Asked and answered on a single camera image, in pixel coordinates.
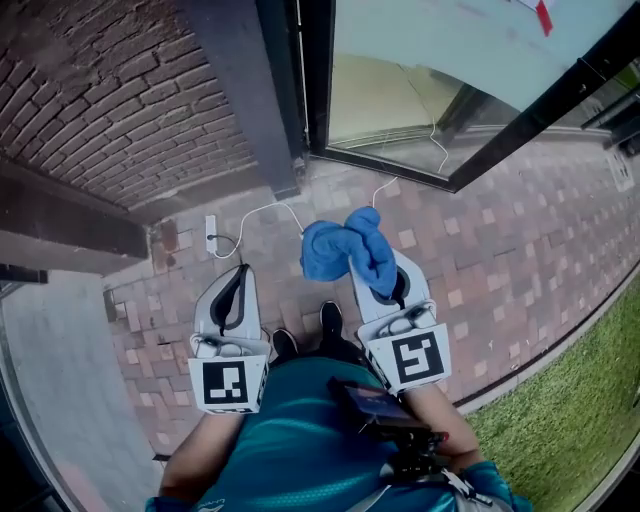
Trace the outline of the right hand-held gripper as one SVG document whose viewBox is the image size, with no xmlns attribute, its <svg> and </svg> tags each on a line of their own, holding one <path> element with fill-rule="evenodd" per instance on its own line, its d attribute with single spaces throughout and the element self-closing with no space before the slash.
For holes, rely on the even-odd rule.
<svg viewBox="0 0 640 512">
<path fill-rule="evenodd" d="M 355 300 L 366 323 L 357 337 L 384 387 L 398 395 L 448 378 L 452 366 L 448 329 L 436 322 L 436 304 L 429 299 L 421 268 L 400 251 L 394 249 L 393 254 L 397 273 L 391 298 L 372 290 L 352 260 L 349 267 Z"/>
</svg>

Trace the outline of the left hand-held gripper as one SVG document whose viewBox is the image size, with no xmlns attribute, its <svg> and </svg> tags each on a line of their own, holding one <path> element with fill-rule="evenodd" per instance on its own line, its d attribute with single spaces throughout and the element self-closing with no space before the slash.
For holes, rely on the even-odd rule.
<svg viewBox="0 0 640 512">
<path fill-rule="evenodd" d="M 248 264 L 216 278 L 195 306 L 188 360 L 196 407 L 211 415 L 260 410 L 271 345 L 258 339 L 256 278 Z"/>
</svg>

